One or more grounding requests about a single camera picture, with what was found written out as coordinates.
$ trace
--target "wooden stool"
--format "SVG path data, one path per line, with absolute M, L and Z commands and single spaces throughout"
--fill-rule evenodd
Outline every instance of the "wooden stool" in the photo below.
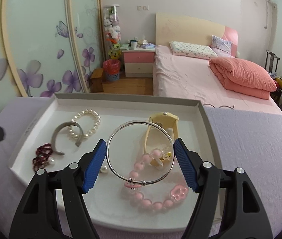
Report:
M 105 74 L 103 68 L 97 68 L 91 75 L 91 92 L 103 92 L 102 81 L 105 80 Z

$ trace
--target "cup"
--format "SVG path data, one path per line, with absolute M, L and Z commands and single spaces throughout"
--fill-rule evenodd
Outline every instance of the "cup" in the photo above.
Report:
M 138 42 L 136 40 L 131 40 L 131 49 L 137 49 Z

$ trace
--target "red plastic bag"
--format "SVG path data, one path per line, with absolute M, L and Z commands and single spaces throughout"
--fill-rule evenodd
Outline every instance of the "red plastic bag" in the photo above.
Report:
M 103 62 L 103 69 L 108 74 L 117 74 L 120 72 L 121 62 L 117 59 L 109 59 Z

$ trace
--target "wooden floor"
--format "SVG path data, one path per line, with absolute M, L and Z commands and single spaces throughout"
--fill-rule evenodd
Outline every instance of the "wooden floor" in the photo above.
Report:
M 153 95 L 152 78 L 129 78 L 121 74 L 115 82 L 103 82 L 104 93 Z

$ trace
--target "pink drawer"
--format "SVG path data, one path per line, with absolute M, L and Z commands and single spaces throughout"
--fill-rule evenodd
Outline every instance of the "pink drawer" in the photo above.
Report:
M 154 63 L 154 52 L 125 52 L 125 63 Z

